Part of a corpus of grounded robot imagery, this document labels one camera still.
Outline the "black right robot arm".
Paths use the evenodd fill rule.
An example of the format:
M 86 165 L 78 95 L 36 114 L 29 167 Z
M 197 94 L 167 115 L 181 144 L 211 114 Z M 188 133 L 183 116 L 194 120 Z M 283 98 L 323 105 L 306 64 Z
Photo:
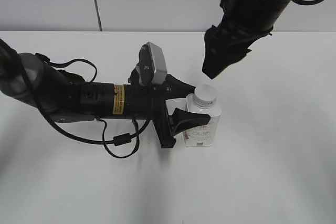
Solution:
M 221 0 L 223 18 L 204 35 L 202 71 L 211 79 L 241 61 L 256 40 L 268 36 L 291 0 Z

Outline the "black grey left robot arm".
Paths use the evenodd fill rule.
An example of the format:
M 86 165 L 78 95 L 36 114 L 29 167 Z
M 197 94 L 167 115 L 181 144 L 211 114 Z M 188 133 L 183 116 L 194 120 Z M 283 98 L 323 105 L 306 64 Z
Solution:
M 166 101 L 185 98 L 195 87 L 167 73 L 162 49 L 151 42 L 141 47 L 127 84 L 86 81 L 65 67 L 1 42 L 1 92 L 37 108 L 55 129 L 61 123 L 144 120 L 154 124 L 161 147 L 171 148 L 177 134 L 210 121 L 207 114 L 178 108 L 169 114 Z

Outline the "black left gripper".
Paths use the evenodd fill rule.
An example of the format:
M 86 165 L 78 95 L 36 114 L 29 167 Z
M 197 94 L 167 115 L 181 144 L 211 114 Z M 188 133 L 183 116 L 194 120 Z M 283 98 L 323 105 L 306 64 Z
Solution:
M 162 84 L 141 86 L 138 73 L 131 73 L 125 86 L 125 117 L 150 120 L 153 122 L 161 148 L 173 148 L 179 133 L 198 126 L 207 125 L 208 114 L 192 113 L 175 108 L 168 115 L 166 100 L 186 98 L 194 93 L 195 86 L 184 83 L 168 74 Z

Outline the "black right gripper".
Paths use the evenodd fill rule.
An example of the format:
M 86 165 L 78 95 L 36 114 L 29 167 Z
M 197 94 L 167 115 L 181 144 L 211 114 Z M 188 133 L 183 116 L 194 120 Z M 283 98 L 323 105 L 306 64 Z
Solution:
M 204 35 L 202 71 L 214 79 L 227 67 L 241 61 L 249 46 L 267 36 L 274 27 L 272 0 L 221 0 L 223 18 Z

